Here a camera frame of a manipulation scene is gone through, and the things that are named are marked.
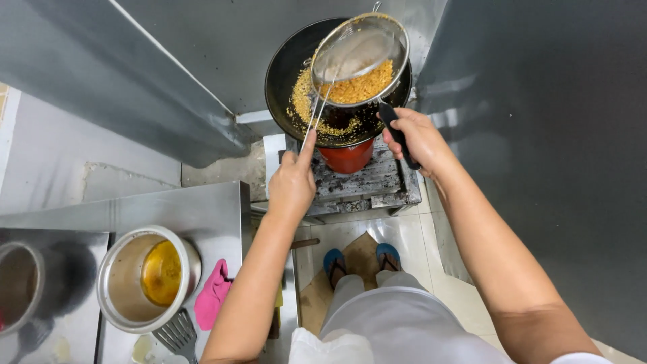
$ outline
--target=left hand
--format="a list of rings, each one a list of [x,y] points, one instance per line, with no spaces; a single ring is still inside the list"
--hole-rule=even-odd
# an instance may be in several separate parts
[[[292,152],[283,154],[281,166],[270,179],[268,214],[277,214],[295,225],[305,216],[316,192],[310,168],[316,139],[316,131],[311,130],[298,157]]]

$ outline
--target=flip-flop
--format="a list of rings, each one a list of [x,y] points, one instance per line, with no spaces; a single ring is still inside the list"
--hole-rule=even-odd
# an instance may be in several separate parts
[[[344,265],[346,265],[346,259],[344,258],[344,255],[339,249],[330,249],[328,250],[328,253],[325,254],[323,257],[323,271],[325,272],[325,276],[328,277],[328,283],[330,283],[330,287],[334,289],[333,287],[333,273],[335,269],[341,269],[344,274],[346,273],[346,268],[344,268],[343,265],[339,264],[336,259],[341,260],[344,262]]]
[[[387,263],[388,263],[388,264],[393,268],[393,270],[395,270],[395,271],[400,271],[400,270],[402,269],[402,268],[401,268],[401,267],[402,267],[402,262],[400,262],[400,255],[398,254],[398,251],[396,250],[396,248],[395,248],[393,245],[391,245],[391,244],[387,244],[387,243],[381,243],[381,244],[378,244],[378,245],[377,245],[377,249],[375,249],[375,257],[377,258],[377,263],[378,263],[378,264],[380,264],[380,255],[382,255],[382,254],[390,254],[390,255],[393,255],[393,257],[395,258],[395,260],[397,260],[397,261],[398,261],[398,263],[400,263],[400,269],[398,269],[398,267],[394,266],[394,265],[393,265],[393,263],[389,262],[389,260],[388,260],[388,259],[384,259],[384,261],[383,261],[383,262],[382,262],[382,264],[380,265],[380,270],[381,270],[381,271],[383,271],[383,270],[384,270],[384,268],[386,267],[386,264],[387,264]]]

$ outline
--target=foot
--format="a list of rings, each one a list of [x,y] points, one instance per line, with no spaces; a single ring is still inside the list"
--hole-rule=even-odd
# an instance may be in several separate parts
[[[344,269],[339,269],[339,267],[334,267],[335,262],[340,266],[344,267]],[[333,287],[333,290],[337,287],[337,282],[339,282],[340,279],[346,276],[345,271],[346,271],[346,263],[342,259],[338,259],[338,258],[334,259],[328,265],[328,272],[332,272],[332,275],[328,277],[328,280],[330,281],[330,285]]]
[[[380,264],[380,267],[383,267],[381,270],[392,272],[402,271],[402,267],[400,267],[400,261],[397,260],[393,255],[380,254],[378,263]]]

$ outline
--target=black wok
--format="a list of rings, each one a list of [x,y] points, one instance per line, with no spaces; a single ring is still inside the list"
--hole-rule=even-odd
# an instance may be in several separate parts
[[[302,126],[304,123],[307,126],[310,121],[302,121],[290,102],[292,88],[296,83],[296,79],[300,71],[307,68],[303,65],[303,61],[313,56],[321,40],[330,31],[348,19],[348,17],[334,17],[317,21],[302,28],[281,45],[274,57],[272,57],[269,67],[267,67],[265,102],[276,124],[295,139],[303,140],[305,132]],[[400,77],[400,84],[383,100],[393,107],[401,107],[409,99],[410,91],[411,63],[407,62]],[[322,122],[326,122],[329,126],[336,129],[345,129],[353,116],[357,116],[361,123],[355,131],[341,136],[320,133],[317,136],[316,146],[320,148],[342,148],[360,144],[376,137],[384,127],[383,123],[375,116],[378,110],[378,104],[364,104],[353,108],[326,105],[322,114]]]

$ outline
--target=metal spatula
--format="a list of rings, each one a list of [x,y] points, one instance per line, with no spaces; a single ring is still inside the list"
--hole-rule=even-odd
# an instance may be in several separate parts
[[[198,364],[195,358],[195,342],[198,340],[188,312],[183,308],[164,326],[153,331],[155,336],[175,355],[184,356],[189,364]]]

